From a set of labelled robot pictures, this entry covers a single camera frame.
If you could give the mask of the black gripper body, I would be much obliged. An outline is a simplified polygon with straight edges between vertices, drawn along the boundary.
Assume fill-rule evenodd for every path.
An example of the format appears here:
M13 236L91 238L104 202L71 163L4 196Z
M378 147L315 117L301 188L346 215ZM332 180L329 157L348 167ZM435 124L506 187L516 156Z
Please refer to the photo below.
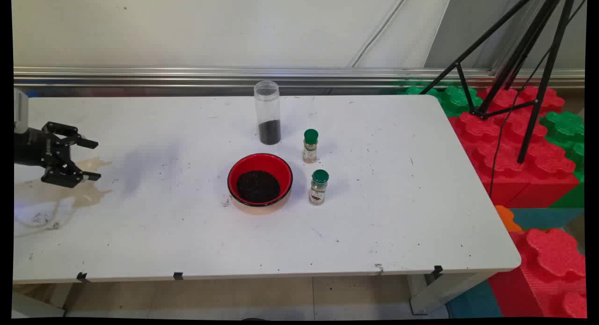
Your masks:
M18 165L62 167L69 158L69 147L50 132L28 128L14 134L14 163Z

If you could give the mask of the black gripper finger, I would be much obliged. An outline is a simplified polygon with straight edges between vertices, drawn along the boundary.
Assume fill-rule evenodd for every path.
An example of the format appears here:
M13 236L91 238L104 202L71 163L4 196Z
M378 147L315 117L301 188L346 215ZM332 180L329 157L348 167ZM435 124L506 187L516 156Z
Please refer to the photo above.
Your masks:
M57 122L47 122L42 131L49 137L51 147L70 147L73 144L77 146L95 149L98 142L86 139L78 128L71 125L59 124Z
M99 173L83 171L72 162L47 165L41 177L41 182L57 185L64 188L75 188L87 181L97 181L101 178Z

